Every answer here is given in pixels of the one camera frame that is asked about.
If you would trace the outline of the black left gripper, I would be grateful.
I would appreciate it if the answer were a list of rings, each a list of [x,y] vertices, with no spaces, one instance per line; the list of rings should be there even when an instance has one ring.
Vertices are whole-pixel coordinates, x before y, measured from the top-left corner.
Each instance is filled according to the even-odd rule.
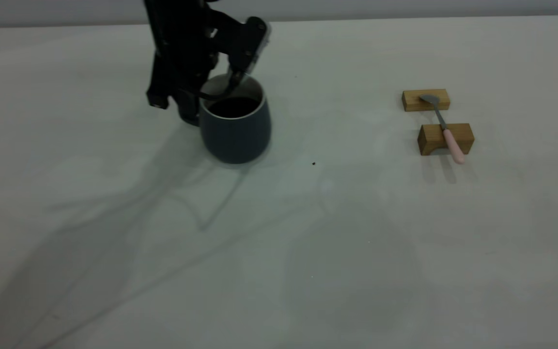
[[[270,25],[260,17],[250,17],[231,44],[226,28],[153,28],[152,36],[155,53],[146,91],[149,105],[167,109],[173,98],[182,121],[198,127],[199,100],[228,97],[230,88],[252,73],[268,44]],[[218,93],[204,93],[202,86],[217,65],[219,53],[228,55],[228,85]]]

